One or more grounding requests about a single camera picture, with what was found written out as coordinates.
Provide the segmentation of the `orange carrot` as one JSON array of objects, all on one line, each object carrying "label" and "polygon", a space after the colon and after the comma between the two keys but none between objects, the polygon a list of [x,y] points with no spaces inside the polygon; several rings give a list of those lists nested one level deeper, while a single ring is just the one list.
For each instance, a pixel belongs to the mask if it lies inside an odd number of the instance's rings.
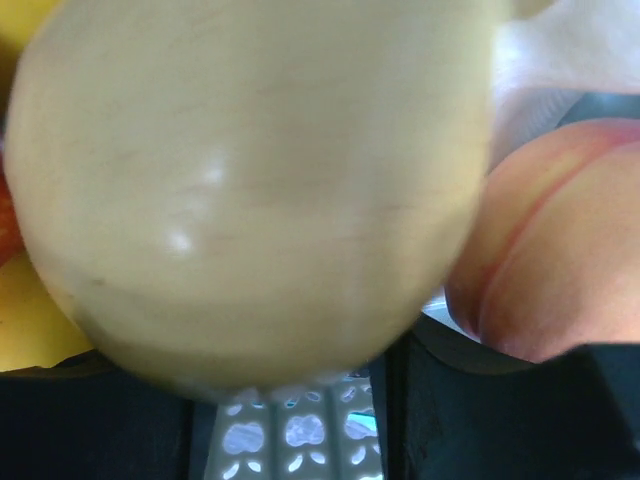
[{"label": "orange carrot", "polygon": [[0,265],[24,250],[14,204],[4,174],[0,184]]}]

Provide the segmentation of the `yellow pear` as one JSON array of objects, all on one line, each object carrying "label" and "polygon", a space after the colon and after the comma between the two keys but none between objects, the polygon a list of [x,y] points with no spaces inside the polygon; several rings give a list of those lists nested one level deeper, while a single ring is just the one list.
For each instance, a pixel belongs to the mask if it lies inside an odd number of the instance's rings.
[{"label": "yellow pear", "polygon": [[494,39],[542,1],[65,1],[5,164],[47,292],[120,367],[286,395],[441,285],[488,160]]}]

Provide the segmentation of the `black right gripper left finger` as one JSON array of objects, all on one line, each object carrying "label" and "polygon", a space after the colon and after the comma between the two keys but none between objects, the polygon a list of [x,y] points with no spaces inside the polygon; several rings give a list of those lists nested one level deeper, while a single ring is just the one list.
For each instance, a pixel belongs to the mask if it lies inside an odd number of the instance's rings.
[{"label": "black right gripper left finger", "polygon": [[186,479],[190,401],[89,351],[1,375],[4,479]]}]

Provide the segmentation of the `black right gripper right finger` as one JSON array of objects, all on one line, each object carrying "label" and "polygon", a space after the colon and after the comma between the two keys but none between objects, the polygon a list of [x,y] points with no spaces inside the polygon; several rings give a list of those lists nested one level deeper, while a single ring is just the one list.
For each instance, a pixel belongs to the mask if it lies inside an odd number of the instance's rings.
[{"label": "black right gripper right finger", "polygon": [[575,348],[540,364],[431,318],[385,355],[393,479],[635,479],[639,349]]}]

